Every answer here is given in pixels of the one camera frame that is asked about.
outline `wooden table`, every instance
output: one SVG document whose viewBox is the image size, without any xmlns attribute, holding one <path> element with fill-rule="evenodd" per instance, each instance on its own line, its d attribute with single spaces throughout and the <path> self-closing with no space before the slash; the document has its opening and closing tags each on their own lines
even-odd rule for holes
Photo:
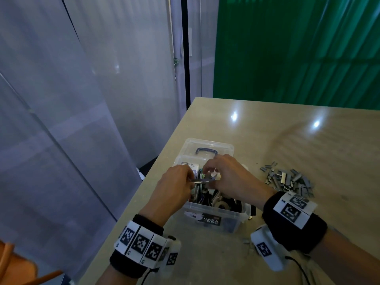
<svg viewBox="0 0 380 285">
<path fill-rule="evenodd" d="M 109 264 L 113 243 L 148 201 L 187 138 L 235 146 L 234 157 L 261 180 L 260 166 L 295 168 L 315 184 L 316 213 L 353 243 L 380 258 L 380 111 L 196 98 L 104 242 L 80 283 L 94 284 Z M 264 223 L 261 212 L 235 234 L 181 223 L 165 232 L 182 241 L 169 280 L 151 274 L 145 284 L 301 284 L 290 264 L 272 272 L 243 238 Z M 321 274 L 321 283 L 329 283 Z"/>
</svg>

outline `wristband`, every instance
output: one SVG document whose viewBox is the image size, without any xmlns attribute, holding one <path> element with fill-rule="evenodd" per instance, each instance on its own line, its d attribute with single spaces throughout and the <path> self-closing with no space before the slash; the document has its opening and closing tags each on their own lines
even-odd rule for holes
<svg viewBox="0 0 380 285">
<path fill-rule="evenodd" d="M 277 192 L 265 203 L 262 216 L 273 238 L 285 249 L 309 254 L 327 231 L 326 222 L 312 213 L 315 207 L 294 192 Z"/>
<path fill-rule="evenodd" d="M 140 226 L 142 226 L 144 229 L 150 230 L 153 234 L 156 235 L 163 235 L 164 229 L 157 225 L 156 223 L 150 221 L 149 219 L 141 216 L 141 215 L 135 215 L 133 218 L 133 223 L 135 224 L 136 231 Z M 130 236 L 130 238 L 133 238 L 135 234 L 131 235 L 131 231 L 126 232 L 127 226 L 124 227 L 122 233 L 120 234 L 118 241 L 121 240 L 124 237 L 124 242 L 129 244 L 132 240 L 127 241 L 127 237 Z M 128 248 L 127 245 L 124 243 L 121 243 L 119 246 L 122 247 L 124 245 L 124 254 L 127 253 L 126 249 Z M 129 276 L 131 278 L 140 278 L 146 271 L 147 266 L 144 266 L 142 264 L 139 264 L 138 262 L 135 262 L 134 260 L 127 258 L 124 254 L 119 252 L 118 250 L 114 250 L 112 253 L 109 262 L 111 266 L 119 271 L 120 273 Z"/>
</svg>

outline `orange chair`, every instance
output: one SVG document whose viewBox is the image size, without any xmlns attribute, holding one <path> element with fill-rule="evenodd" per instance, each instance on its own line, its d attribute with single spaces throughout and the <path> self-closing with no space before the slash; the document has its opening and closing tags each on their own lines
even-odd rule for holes
<svg viewBox="0 0 380 285">
<path fill-rule="evenodd" d="M 0 241 L 0 285 L 40 285 L 63 274 L 55 271 L 37 278 L 36 264 L 15 254 L 13 249 L 13 244 Z"/>
</svg>

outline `plastic storage box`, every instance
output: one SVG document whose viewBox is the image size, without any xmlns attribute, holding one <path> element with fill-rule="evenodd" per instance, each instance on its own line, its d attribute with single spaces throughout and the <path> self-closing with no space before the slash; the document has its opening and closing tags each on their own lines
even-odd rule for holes
<svg viewBox="0 0 380 285">
<path fill-rule="evenodd" d="M 183 144 L 174 165 L 183 162 L 199 164 L 202 168 L 208 159 L 215 154 L 234 155 L 234 146 L 226 143 L 189 138 Z M 242 202 L 242 212 L 214 208 L 202 204 L 186 202 L 178 214 L 184 215 L 184 220 L 198 226 L 209 227 L 213 230 L 235 232 L 239 225 L 251 215 L 251 206 Z"/>
</svg>

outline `wire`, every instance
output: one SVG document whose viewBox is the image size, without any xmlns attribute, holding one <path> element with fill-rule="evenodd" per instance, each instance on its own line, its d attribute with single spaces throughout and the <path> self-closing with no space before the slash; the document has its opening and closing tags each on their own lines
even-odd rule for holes
<svg viewBox="0 0 380 285">
<path fill-rule="evenodd" d="M 290 256 L 285 256 L 285 259 L 293 260 L 294 262 L 296 262 L 296 264 L 298 265 L 298 267 L 302 271 L 303 275 L 305 276 L 307 284 L 310 285 L 309 279 L 307 278 L 305 271 L 302 269 L 301 265 L 297 262 L 297 260 L 294 259 L 293 257 L 290 257 Z"/>
<path fill-rule="evenodd" d="M 148 277 L 148 275 L 149 275 L 150 272 L 153 272 L 153 270 L 152 270 L 152 269 L 149 269 L 148 273 L 145 275 L 144 279 L 142 280 L 141 285 L 144 284 L 145 279 L 146 279 L 146 277 Z"/>
</svg>

